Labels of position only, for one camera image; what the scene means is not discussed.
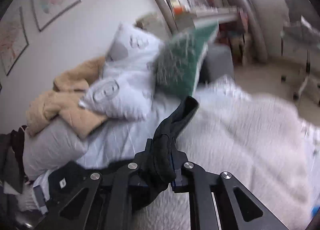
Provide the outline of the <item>black garment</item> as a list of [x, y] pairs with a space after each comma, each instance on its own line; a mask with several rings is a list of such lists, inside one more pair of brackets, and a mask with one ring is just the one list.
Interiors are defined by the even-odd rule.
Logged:
[[[176, 179], [177, 175], [170, 161], [171, 152], [175, 148], [179, 134], [188, 125], [198, 108], [199, 103], [194, 98], [186, 97], [176, 110], [155, 129], [151, 146], [142, 152], [146, 154], [146, 158], [142, 162], [140, 174], [148, 186], [139, 190], [133, 198], [134, 211], [152, 203]], [[85, 169], [76, 162], [68, 162], [49, 175], [50, 200], [54, 203], [61, 202], [92, 173], [112, 174], [132, 161], [131, 159], [114, 161], [102, 169]]]

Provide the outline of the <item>dark clothes pile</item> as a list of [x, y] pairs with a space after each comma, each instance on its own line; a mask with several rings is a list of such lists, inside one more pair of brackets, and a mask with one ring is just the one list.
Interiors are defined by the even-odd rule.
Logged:
[[24, 136], [26, 125], [9, 134], [1, 134], [1, 183], [7, 183], [21, 194], [25, 179], [23, 166]]

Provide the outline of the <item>grey pillow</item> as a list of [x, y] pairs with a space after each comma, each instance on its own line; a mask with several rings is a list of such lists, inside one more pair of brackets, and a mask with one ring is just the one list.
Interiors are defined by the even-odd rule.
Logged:
[[37, 135], [24, 136], [23, 166], [31, 181], [50, 169], [57, 169], [77, 160], [88, 151], [88, 143], [81, 140], [61, 118], [55, 118]]

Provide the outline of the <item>white checked duvet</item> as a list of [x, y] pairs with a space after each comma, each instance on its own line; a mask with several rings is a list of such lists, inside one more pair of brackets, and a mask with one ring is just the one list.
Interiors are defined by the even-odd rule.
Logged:
[[[304, 229], [317, 199], [310, 177], [319, 127], [299, 118], [288, 101], [250, 95], [227, 76], [194, 96], [200, 108], [178, 137], [177, 148], [206, 171], [231, 172], [286, 227]], [[106, 168], [133, 158], [179, 103], [157, 93], [147, 120], [107, 121], [88, 138], [88, 151], [77, 164]], [[188, 203], [187, 194], [166, 190], [138, 213], [133, 229], [190, 229]]]

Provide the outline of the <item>beige fleece blanket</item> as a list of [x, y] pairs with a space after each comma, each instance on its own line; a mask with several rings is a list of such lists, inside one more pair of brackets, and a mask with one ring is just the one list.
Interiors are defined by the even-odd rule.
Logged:
[[43, 92], [29, 104], [26, 112], [29, 135], [35, 136], [59, 117], [80, 139], [84, 139], [107, 121], [106, 115], [79, 106], [80, 98], [99, 78], [104, 63], [103, 56], [96, 57], [57, 76], [53, 81], [53, 89]]

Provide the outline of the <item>white printed cushion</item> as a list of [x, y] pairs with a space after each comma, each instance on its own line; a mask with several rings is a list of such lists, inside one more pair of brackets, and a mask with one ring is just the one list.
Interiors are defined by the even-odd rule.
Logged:
[[109, 118], [142, 120], [151, 111], [155, 63], [164, 43], [155, 35], [121, 23], [103, 70], [79, 106]]

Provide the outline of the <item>green coral-pattern cushion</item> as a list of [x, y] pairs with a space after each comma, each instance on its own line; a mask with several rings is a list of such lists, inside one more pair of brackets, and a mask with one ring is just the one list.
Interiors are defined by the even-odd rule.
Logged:
[[179, 99], [192, 96], [209, 44], [219, 32], [218, 22], [187, 28], [174, 35], [161, 50], [156, 66], [156, 85]]

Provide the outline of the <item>framed map picture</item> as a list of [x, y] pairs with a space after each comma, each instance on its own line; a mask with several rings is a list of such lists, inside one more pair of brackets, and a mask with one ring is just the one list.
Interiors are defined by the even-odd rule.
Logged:
[[20, 6], [1, 23], [1, 63], [6, 76], [10, 74], [13, 66], [28, 46], [23, 9]]

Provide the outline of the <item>office chair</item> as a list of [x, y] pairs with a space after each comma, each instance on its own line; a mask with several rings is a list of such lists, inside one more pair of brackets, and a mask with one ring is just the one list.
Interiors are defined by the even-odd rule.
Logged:
[[280, 33], [281, 50], [284, 52], [284, 42], [291, 42], [296, 48], [306, 50], [306, 65], [303, 80], [293, 92], [293, 100], [298, 100], [312, 86], [319, 93], [319, 80], [311, 74], [310, 51], [319, 51], [319, 15], [309, 0], [285, 0], [289, 20], [284, 22]]

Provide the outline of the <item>white bookshelf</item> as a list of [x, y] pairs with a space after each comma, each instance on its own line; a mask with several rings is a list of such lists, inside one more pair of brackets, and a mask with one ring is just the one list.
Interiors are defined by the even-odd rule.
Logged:
[[263, 33], [251, 0], [155, 0], [169, 34], [190, 26], [219, 21], [222, 38], [227, 43], [242, 39], [240, 53], [249, 45], [254, 47], [253, 58], [266, 62], [268, 53]]

